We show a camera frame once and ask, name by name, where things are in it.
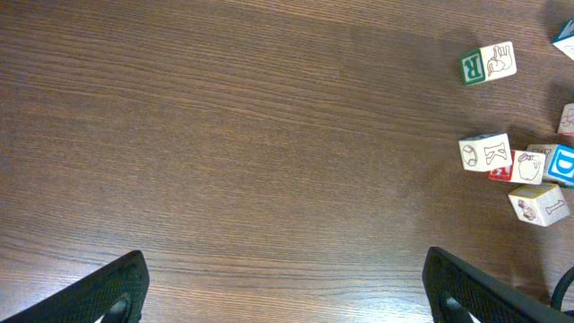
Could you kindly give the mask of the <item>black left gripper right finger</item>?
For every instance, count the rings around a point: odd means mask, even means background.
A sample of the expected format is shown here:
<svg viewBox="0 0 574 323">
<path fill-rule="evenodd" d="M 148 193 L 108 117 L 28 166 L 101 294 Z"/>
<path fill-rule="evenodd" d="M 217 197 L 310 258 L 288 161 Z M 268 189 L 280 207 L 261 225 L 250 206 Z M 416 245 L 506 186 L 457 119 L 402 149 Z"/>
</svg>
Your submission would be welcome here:
<svg viewBox="0 0 574 323">
<path fill-rule="evenodd" d="M 571 310 L 561 305 L 573 285 L 569 270 L 557 283 L 545 305 L 512 289 L 439 247 L 427 252 L 422 281 L 435 322 L 569 322 Z"/>
</svg>

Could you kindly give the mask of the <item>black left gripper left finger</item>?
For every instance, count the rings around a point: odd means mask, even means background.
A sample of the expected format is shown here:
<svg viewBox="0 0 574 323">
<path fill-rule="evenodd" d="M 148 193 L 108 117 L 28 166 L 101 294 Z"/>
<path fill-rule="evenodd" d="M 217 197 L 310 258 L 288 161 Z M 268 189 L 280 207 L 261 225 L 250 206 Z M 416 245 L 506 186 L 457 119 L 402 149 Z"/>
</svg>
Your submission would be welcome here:
<svg viewBox="0 0 574 323">
<path fill-rule="evenodd" d="M 138 323 L 149 284 L 144 255 L 133 250 L 7 321 Z"/>
</svg>

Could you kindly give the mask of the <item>red U wooden block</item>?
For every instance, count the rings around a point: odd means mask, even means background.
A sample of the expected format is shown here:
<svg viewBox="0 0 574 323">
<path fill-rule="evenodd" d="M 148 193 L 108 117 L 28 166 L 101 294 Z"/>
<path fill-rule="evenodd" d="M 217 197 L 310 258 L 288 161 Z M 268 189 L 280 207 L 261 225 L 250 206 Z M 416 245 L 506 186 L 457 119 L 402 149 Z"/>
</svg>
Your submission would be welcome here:
<svg viewBox="0 0 574 323">
<path fill-rule="evenodd" d="M 557 133 L 559 135 L 574 136 L 574 103 L 566 104 L 563 107 Z"/>
</svg>

